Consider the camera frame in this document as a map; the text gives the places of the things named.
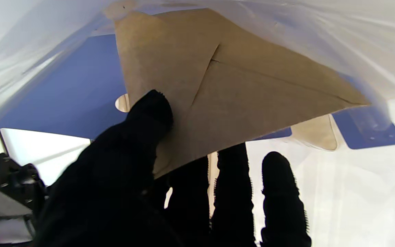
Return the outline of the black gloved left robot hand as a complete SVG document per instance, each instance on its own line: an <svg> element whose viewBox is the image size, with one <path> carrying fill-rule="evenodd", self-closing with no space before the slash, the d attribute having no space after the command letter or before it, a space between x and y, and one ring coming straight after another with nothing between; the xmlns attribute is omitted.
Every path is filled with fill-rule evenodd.
<svg viewBox="0 0 395 247"><path fill-rule="evenodd" d="M151 90L104 131L51 186L34 247L255 247L246 144L218 151L210 217L208 158L160 178L156 149L173 126Z"/></svg>

